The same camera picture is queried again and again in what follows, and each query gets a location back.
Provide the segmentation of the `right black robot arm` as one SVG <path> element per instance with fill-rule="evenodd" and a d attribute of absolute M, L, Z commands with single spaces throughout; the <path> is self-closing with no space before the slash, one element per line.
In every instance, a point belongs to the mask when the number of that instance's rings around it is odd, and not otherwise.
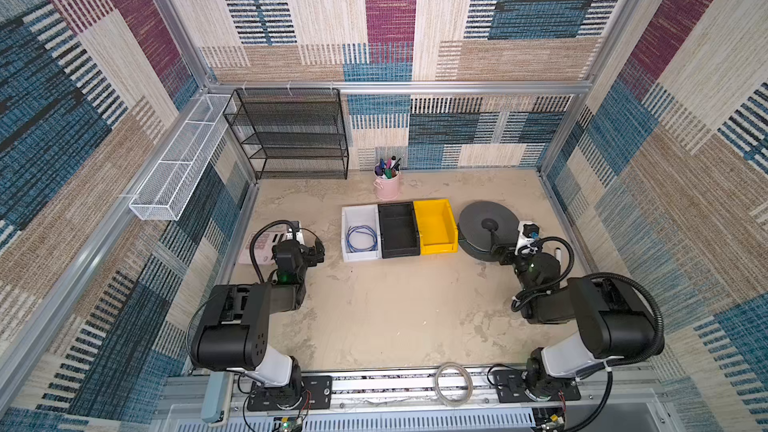
<path fill-rule="evenodd" d="M 573 277 L 574 251 L 556 237 L 491 239 L 491 256 L 511 265 L 521 284 L 511 310 L 533 325 L 575 321 L 577 332 L 535 349 L 521 373 L 532 401 L 544 401 L 599 370 L 643 362 L 664 347 L 664 319 L 638 282 L 619 274 Z"/>

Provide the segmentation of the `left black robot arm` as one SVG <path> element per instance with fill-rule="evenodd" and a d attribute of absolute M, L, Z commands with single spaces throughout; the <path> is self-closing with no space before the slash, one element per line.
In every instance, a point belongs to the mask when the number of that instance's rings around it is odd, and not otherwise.
<path fill-rule="evenodd" d="M 255 245 L 276 226 L 285 227 L 288 235 L 271 246 L 275 269 L 266 277 L 259 268 Z M 278 352 L 268 339 L 270 317 L 301 308 L 307 271 L 325 258 L 321 239 L 306 245 L 299 239 L 302 231 L 298 221 L 289 220 L 273 221 L 259 229 L 248 247 L 257 281 L 215 286 L 190 320 L 186 341 L 192 365 L 249 378 L 247 406 L 267 410 L 310 407 L 312 392 L 304 383 L 298 360 Z"/>

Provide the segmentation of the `grey filament spool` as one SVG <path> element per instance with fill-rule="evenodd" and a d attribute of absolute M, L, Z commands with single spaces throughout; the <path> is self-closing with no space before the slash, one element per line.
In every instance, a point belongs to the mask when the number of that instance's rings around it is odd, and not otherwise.
<path fill-rule="evenodd" d="M 480 261 L 501 262 L 507 252 L 515 252 L 519 225 L 520 219 L 500 203 L 472 202 L 459 216 L 459 247 Z"/>

